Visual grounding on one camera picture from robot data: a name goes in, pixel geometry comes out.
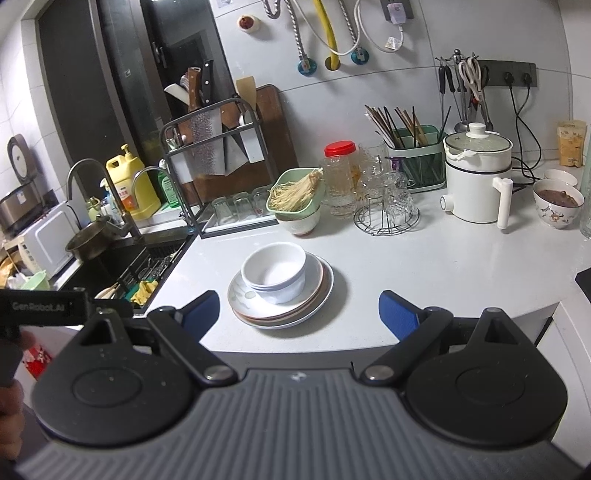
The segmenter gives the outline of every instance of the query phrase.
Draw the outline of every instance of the stack of plates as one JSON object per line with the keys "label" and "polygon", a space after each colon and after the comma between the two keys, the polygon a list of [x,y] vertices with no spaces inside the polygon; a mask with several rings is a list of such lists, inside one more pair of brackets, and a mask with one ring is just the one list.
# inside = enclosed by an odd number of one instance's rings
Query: stack of plates
{"label": "stack of plates", "polygon": [[234,314],[247,325],[268,330],[293,327],[314,315],[330,296],[335,276],[326,260],[306,253],[304,290],[287,303],[272,304],[248,287],[238,272],[228,288]]}

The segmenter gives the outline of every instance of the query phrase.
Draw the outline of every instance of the pot lid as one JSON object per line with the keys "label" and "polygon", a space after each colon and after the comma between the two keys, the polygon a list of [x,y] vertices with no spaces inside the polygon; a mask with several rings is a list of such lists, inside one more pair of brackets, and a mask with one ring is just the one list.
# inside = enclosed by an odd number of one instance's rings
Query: pot lid
{"label": "pot lid", "polygon": [[486,132],[485,125],[471,123],[468,132],[449,135],[445,143],[456,150],[469,150],[472,152],[494,153],[510,150],[513,147],[511,140],[493,132]]}

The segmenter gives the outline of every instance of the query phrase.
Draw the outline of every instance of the metal hose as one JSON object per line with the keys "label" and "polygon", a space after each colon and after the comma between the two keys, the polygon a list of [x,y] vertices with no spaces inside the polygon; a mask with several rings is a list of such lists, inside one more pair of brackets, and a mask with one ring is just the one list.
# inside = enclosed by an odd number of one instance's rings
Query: metal hose
{"label": "metal hose", "polygon": [[343,12],[343,17],[345,18],[345,23],[347,24],[351,38],[353,39],[353,43],[355,43],[357,42],[357,35],[355,35],[355,30],[353,30],[353,25],[351,24],[351,20],[349,19],[349,14],[347,13],[347,9],[345,8],[345,3],[343,0],[339,0],[339,5],[341,11]]}
{"label": "metal hose", "polygon": [[[291,27],[293,28],[293,31],[294,31],[295,44],[297,46],[298,55],[300,56],[301,59],[305,58],[306,52],[304,51],[304,46],[301,42],[300,27],[297,23],[297,17],[294,13],[292,6],[291,6],[290,0],[284,0],[284,1],[285,1],[285,7],[287,8],[287,13],[289,14],[290,19],[291,19]],[[276,20],[281,15],[281,0],[275,0],[275,4],[274,4],[275,13],[271,12],[269,0],[262,0],[262,7],[265,10],[265,15],[268,16],[272,20]]]}

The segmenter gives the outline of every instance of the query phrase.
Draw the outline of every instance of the white countertop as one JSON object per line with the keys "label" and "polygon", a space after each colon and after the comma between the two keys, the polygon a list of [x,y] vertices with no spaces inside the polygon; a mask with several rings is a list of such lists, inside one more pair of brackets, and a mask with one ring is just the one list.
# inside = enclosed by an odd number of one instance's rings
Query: white countertop
{"label": "white countertop", "polygon": [[[373,348],[397,343],[382,324],[378,297],[393,290],[419,307],[436,305],[478,317],[490,306],[513,319],[546,318],[573,293],[574,276],[591,267],[591,242],[577,226],[556,230],[535,211],[531,188],[516,193],[509,228],[475,225],[444,213],[444,190],[415,194],[421,220],[411,231],[372,237],[350,220],[323,211],[316,229],[297,238],[280,226],[196,239],[158,292],[151,308],[182,307],[206,290],[221,300],[217,323],[202,339],[211,351],[299,353]],[[256,248],[292,241],[327,260],[335,271],[328,302],[310,320],[286,330],[258,330],[232,313],[226,292]]]}

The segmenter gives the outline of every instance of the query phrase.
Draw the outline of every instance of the wall tile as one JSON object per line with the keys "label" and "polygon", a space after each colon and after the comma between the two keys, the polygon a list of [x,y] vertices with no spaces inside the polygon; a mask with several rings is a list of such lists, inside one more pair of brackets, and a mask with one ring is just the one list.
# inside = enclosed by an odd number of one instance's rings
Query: wall tile
{"label": "wall tile", "polygon": [[8,144],[8,140],[12,137],[12,127],[10,122],[0,122],[0,173],[6,171],[9,168],[12,168],[10,165],[10,161],[8,159],[8,152],[6,149],[6,145]]}
{"label": "wall tile", "polygon": [[48,152],[45,144],[45,139],[39,140],[39,142],[32,147],[31,151],[37,159],[37,168],[40,174],[45,177],[47,187],[49,189],[58,189],[63,182],[57,178],[56,171],[52,165],[52,158]]}
{"label": "wall tile", "polygon": [[[542,149],[558,148],[556,128],[558,121],[569,118],[569,74],[538,71],[539,88],[532,89],[530,100],[521,117],[538,138]],[[515,114],[509,90],[504,87],[487,87],[486,103],[491,113],[495,130],[511,139],[518,151],[515,133]],[[517,105],[525,100],[524,88],[514,89]],[[526,151],[536,151],[537,145],[531,135],[520,126],[521,138]]]}
{"label": "wall tile", "polygon": [[10,168],[0,173],[0,198],[4,198],[13,190],[19,188],[21,182],[18,181],[14,171]]}
{"label": "wall tile", "polygon": [[569,45],[572,73],[591,77],[589,45],[591,45],[591,3],[581,0],[559,0]]}
{"label": "wall tile", "polygon": [[43,74],[41,73],[41,62],[39,60],[37,45],[25,45],[22,49],[25,55],[25,66],[27,68],[29,88],[43,85]]}
{"label": "wall tile", "polygon": [[70,171],[70,164],[66,158],[63,147],[61,146],[60,137],[57,132],[47,135],[43,138],[47,153],[51,159],[51,165],[56,172],[57,179],[60,185],[66,183],[68,172]]}
{"label": "wall tile", "polygon": [[0,123],[8,121],[8,109],[6,108],[6,97],[4,87],[0,81]]}
{"label": "wall tile", "polygon": [[587,141],[583,150],[586,155],[591,135],[591,79],[577,75],[573,75],[573,117],[587,122]]}
{"label": "wall tile", "polygon": [[0,75],[6,96],[8,116],[12,116],[21,100],[28,96],[29,91],[25,56],[22,49],[18,50],[10,61],[0,63]]}
{"label": "wall tile", "polygon": [[530,61],[541,69],[569,72],[556,0],[420,2],[435,56],[447,58],[459,48],[483,59]]}
{"label": "wall tile", "polygon": [[[301,3],[314,29],[324,36],[313,3]],[[354,1],[345,0],[345,3],[352,19]],[[339,51],[348,50],[352,46],[352,40],[338,3],[325,2],[325,7],[337,37]],[[369,63],[364,66],[355,65],[347,55],[340,58],[342,65],[335,72],[327,70],[324,66],[324,61],[329,55],[328,49],[313,36],[310,27],[301,20],[301,15],[299,15],[304,49],[307,55],[319,64],[318,70],[312,77],[305,77],[297,71],[299,58],[296,42],[283,3],[281,16],[277,20],[267,18],[262,3],[257,3],[222,15],[216,22],[234,79],[254,75],[258,85],[272,83],[280,90],[289,90],[351,75],[432,66],[434,61],[427,38],[426,25],[417,3],[415,3],[414,11],[416,18],[405,25],[405,42],[399,52],[382,53],[364,38],[361,45],[369,51]],[[255,34],[245,34],[236,26],[239,16],[246,13],[255,15],[262,21],[260,30]],[[386,22],[378,2],[364,2],[362,18],[365,25],[371,25],[372,38],[378,44],[385,44],[390,35],[400,36],[398,28]]]}
{"label": "wall tile", "polygon": [[56,124],[53,121],[53,115],[51,114],[49,101],[47,100],[47,91],[43,85],[31,89],[31,100],[33,101],[33,108],[41,136],[45,137],[55,132]]}
{"label": "wall tile", "polygon": [[21,21],[22,45],[32,45],[37,43],[37,32],[34,20]]}
{"label": "wall tile", "polygon": [[0,64],[12,62],[20,49],[22,49],[21,23],[15,22],[10,32],[0,43]]}
{"label": "wall tile", "polygon": [[26,91],[21,103],[10,117],[10,123],[12,130],[21,134],[29,146],[35,145],[41,138],[29,91]]}
{"label": "wall tile", "polygon": [[[363,92],[363,95],[351,95],[351,92]],[[422,123],[439,125],[438,96],[436,77],[431,68],[371,73],[281,94],[301,166],[317,166],[328,143],[374,139],[375,125],[364,116],[364,103],[386,105],[392,108],[392,114],[396,106],[410,110],[414,104]]]}

